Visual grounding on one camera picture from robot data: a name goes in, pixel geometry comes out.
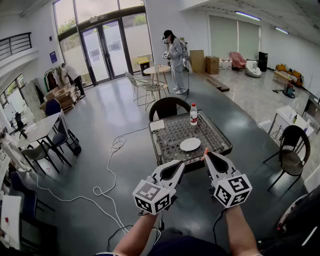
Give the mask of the yellow bin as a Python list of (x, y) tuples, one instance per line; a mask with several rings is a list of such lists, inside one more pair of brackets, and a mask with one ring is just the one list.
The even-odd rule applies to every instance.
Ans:
[(150, 61), (148, 59), (139, 59), (137, 63), (140, 66), (142, 76), (145, 76), (146, 74), (144, 73), (144, 71), (150, 68)]

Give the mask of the wooden planks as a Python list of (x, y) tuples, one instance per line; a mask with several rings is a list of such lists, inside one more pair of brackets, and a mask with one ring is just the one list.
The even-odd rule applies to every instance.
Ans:
[(229, 92), (230, 88), (227, 87), (225, 84), (217, 80), (216, 78), (212, 77), (210, 74), (206, 72), (195, 72), (197, 75), (199, 75), (202, 79), (204, 79), (206, 82), (214, 86), (217, 90), (221, 92)]

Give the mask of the clear water bottle red cap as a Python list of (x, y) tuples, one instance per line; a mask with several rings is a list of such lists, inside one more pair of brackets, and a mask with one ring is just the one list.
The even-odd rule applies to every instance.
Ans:
[(198, 110), (195, 103), (191, 104), (190, 112), (190, 124), (196, 126), (198, 122)]

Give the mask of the black frame chair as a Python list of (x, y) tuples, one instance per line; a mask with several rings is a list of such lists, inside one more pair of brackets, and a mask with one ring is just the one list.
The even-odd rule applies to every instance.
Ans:
[(52, 142), (56, 147), (59, 147), (62, 144), (67, 145), (67, 143), (73, 143), (73, 142), (79, 143), (78, 138), (68, 128), (66, 116), (63, 110), (60, 111), (57, 133), (53, 136)]

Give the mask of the brown cardboard box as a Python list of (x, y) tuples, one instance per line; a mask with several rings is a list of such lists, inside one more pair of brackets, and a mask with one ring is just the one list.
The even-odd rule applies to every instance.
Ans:
[(218, 75), (220, 70), (220, 59), (217, 56), (205, 57), (205, 72), (209, 75)]

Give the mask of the white beanbag chair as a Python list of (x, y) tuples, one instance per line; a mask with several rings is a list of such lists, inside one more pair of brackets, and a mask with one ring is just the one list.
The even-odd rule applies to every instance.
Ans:
[(248, 60), (245, 64), (245, 74), (249, 77), (260, 78), (262, 72), (258, 67), (257, 61)]

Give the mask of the white roller blind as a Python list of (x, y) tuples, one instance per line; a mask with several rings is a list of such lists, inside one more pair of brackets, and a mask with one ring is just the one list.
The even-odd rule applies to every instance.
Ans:
[(260, 26), (220, 16), (208, 16), (210, 53), (221, 59), (237, 52), (244, 59), (258, 58), (260, 50)]

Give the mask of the grey chair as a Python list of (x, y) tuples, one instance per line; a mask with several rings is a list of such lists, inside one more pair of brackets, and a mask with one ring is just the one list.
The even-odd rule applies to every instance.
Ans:
[(39, 162), (38, 162), (39, 160), (46, 159), (48, 162), (50, 162), (52, 164), (52, 166), (54, 167), (56, 172), (59, 174), (60, 171), (58, 170), (58, 168), (56, 167), (56, 165), (54, 164), (52, 158), (49, 155), (49, 150), (50, 149), (51, 149), (51, 147), (49, 146), (49, 144), (47, 142), (45, 142), (44, 140), (42, 140), (39, 143), (39, 145), (37, 147), (35, 147), (35, 148), (33, 148), (33, 146), (31, 146), (29, 144), (27, 146), (27, 149), (22, 149), (21, 150), (21, 153), (22, 153), (23, 156), (27, 157), (28, 159), (33, 160), (45, 175), (46, 175), (46, 172), (44, 171), (44, 169), (39, 164)]

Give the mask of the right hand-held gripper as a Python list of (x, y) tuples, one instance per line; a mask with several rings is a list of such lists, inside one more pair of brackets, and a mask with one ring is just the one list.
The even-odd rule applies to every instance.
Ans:
[(252, 191), (252, 185), (245, 174), (235, 172), (233, 162), (215, 152), (204, 156), (211, 181), (209, 193), (214, 201), (220, 202), (225, 208), (231, 208), (244, 203)]

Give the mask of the blue vacuum cleaner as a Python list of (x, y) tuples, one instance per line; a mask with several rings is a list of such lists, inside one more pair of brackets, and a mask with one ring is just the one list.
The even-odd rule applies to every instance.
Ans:
[(286, 97), (290, 98), (290, 99), (294, 99), (295, 95), (294, 95), (294, 88), (293, 85), (291, 84), (291, 82), (288, 82), (284, 85), (283, 89), (274, 89), (273, 92), (274, 93), (279, 93), (282, 92)]

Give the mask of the tall cardboard box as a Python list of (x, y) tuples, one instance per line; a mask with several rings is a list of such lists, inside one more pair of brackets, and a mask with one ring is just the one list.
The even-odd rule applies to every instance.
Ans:
[(193, 72), (205, 72), (205, 55), (203, 50), (190, 50), (190, 62)]

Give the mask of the black mesh bin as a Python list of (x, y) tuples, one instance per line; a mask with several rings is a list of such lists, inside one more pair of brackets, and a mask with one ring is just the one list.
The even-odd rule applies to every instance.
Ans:
[(82, 151), (82, 148), (77, 141), (72, 143), (67, 143), (67, 146), (75, 156), (78, 156)]

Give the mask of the white round plate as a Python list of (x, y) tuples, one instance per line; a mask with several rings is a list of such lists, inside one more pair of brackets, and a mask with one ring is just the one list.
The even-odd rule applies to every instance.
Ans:
[(190, 152), (199, 148), (200, 145), (201, 145), (201, 141), (198, 138), (192, 137), (182, 141), (179, 147), (181, 150), (185, 152)]

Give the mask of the round wooden table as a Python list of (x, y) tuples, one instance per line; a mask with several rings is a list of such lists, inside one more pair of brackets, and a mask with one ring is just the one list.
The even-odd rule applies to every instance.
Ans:
[(167, 92), (170, 93), (167, 78), (166, 78), (166, 73), (169, 72), (170, 70), (171, 68), (168, 65), (156, 64), (155, 66), (149, 67), (144, 71), (142, 71), (143, 75), (151, 75), (152, 82), (156, 84), (160, 83), (159, 74), (162, 74), (165, 85), (163, 85), (161, 89), (157, 90), (159, 97), (161, 96), (161, 90), (167, 90)]

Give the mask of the black wicker chair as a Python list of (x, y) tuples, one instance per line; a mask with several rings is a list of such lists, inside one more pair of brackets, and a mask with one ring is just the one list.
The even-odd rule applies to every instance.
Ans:
[[(301, 159), (298, 155), (299, 147), (305, 148), (305, 154)], [(272, 183), (267, 189), (268, 191), (278, 182), (284, 173), (296, 177), (296, 180), (289, 186), (287, 190), (290, 190), (292, 186), (301, 178), (304, 166), (308, 161), (311, 154), (311, 145), (306, 132), (297, 125), (289, 125), (284, 130), (280, 137), (279, 150), (262, 163), (278, 155), (278, 161), (282, 169), (279, 177)]]
[(184, 100), (178, 97), (165, 97), (156, 101), (149, 111), (149, 121), (154, 120), (154, 115), (157, 113), (159, 119), (165, 119), (176, 116), (178, 114), (177, 106), (182, 107), (187, 112), (190, 112), (191, 106)]

